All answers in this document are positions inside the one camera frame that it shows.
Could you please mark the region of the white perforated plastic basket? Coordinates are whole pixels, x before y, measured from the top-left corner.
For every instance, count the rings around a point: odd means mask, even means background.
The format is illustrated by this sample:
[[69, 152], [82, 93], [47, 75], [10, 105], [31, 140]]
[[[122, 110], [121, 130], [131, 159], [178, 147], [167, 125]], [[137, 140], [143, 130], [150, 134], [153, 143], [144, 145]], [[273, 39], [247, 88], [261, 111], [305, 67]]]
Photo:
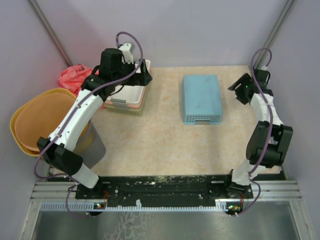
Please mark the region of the white perforated plastic basket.
[[128, 105], [138, 105], [144, 95], [146, 86], [124, 86], [123, 89], [107, 98], [104, 102], [107, 105], [112, 105], [113, 102], [125, 103]]

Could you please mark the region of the pink perforated plastic basket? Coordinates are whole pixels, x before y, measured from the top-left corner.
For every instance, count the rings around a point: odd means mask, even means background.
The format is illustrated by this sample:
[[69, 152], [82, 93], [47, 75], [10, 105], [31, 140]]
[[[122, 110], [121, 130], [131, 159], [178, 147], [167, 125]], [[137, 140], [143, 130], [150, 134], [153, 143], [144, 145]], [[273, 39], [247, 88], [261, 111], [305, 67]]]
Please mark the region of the pink perforated plastic basket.
[[104, 102], [104, 106], [117, 109], [139, 109], [142, 106], [146, 90], [146, 86], [126, 85], [120, 92], [109, 96]]

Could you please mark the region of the blue perforated plastic basket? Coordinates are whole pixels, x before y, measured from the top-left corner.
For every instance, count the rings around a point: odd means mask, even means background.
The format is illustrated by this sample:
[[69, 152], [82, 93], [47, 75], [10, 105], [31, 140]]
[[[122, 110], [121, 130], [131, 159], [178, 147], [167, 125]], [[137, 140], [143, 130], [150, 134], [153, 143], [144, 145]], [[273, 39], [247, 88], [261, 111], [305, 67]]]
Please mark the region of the blue perforated plastic basket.
[[181, 97], [184, 124], [217, 125], [222, 122], [223, 107], [216, 75], [184, 75]]

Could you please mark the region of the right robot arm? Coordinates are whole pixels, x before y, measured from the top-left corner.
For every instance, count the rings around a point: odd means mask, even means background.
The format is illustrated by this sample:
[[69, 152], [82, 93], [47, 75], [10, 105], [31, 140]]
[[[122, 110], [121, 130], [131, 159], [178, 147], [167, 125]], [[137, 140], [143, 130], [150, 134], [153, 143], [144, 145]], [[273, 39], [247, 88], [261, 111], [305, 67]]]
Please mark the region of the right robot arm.
[[254, 69], [253, 75], [245, 73], [228, 88], [235, 92], [240, 103], [253, 108], [257, 119], [245, 161], [230, 171], [230, 181], [223, 185], [223, 192], [229, 198], [244, 194], [251, 180], [264, 170], [280, 167], [288, 152], [293, 128], [285, 125], [277, 114], [274, 94], [267, 88], [270, 77], [267, 70]]

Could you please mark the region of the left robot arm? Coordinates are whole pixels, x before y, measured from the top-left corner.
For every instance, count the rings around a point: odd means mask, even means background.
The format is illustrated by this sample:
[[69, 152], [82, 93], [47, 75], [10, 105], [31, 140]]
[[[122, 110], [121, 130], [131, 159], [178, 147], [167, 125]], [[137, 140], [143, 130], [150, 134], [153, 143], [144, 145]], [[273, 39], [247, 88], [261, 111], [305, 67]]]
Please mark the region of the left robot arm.
[[121, 86], [147, 86], [152, 81], [146, 60], [129, 60], [132, 53], [121, 48], [107, 48], [97, 65], [81, 85], [81, 90], [57, 128], [46, 138], [40, 137], [39, 158], [61, 171], [97, 199], [103, 195], [100, 177], [90, 170], [83, 158], [74, 152], [78, 139], [97, 109]]

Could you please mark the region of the green perforated plastic basket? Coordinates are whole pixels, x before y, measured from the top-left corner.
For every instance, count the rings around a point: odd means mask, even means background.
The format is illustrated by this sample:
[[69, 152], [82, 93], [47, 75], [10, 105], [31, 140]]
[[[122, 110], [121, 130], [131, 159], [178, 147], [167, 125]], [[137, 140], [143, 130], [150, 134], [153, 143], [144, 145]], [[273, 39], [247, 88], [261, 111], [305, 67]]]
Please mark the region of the green perforated plastic basket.
[[138, 109], [133, 109], [133, 108], [128, 108], [128, 109], [124, 109], [124, 108], [115, 108], [115, 107], [105, 107], [105, 109], [107, 109], [109, 112], [112, 113], [117, 113], [117, 114], [123, 114], [123, 115], [131, 115], [131, 116], [141, 116], [143, 109], [144, 109], [144, 105], [145, 105], [145, 99], [147, 96], [149, 90], [149, 86], [146, 86], [146, 91], [142, 100], [142, 105], [140, 108]]

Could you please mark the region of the red plastic bag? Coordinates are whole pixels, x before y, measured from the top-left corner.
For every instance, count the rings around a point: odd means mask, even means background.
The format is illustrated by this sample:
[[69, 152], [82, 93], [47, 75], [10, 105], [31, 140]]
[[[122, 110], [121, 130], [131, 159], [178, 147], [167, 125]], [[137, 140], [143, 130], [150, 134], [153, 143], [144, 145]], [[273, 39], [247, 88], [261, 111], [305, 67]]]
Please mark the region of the red plastic bag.
[[58, 85], [77, 96], [85, 79], [92, 73], [92, 68], [77, 64], [63, 70], [58, 78]]

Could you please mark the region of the grey plastic bin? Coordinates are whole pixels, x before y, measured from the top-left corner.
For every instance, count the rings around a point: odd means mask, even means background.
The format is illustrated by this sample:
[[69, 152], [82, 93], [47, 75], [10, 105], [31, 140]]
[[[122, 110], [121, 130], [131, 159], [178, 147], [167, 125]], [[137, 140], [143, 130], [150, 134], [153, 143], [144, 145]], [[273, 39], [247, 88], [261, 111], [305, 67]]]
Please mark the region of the grey plastic bin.
[[90, 120], [83, 129], [73, 152], [83, 159], [83, 163], [92, 169], [106, 154], [106, 147]]

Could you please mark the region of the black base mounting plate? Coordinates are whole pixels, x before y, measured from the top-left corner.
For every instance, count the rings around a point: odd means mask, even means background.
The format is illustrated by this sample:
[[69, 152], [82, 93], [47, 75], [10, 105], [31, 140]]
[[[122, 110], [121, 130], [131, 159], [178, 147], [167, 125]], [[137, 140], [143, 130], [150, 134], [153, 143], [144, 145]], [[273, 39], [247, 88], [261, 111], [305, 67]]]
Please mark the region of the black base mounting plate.
[[244, 194], [230, 197], [229, 174], [218, 175], [158, 175], [103, 176], [90, 189], [80, 184], [75, 191], [77, 200], [106, 201], [108, 207], [213, 207], [218, 199], [252, 199], [249, 185]]

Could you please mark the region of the aluminium frame rail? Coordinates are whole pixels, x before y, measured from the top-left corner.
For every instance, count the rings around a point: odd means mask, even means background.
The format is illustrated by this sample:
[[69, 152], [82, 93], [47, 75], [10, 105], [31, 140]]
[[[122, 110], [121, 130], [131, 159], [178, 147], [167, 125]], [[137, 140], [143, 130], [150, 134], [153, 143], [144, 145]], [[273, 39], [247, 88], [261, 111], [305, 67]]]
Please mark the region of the aluminium frame rail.
[[67, 197], [74, 182], [36, 182], [31, 194], [32, 201], [59, 201]]

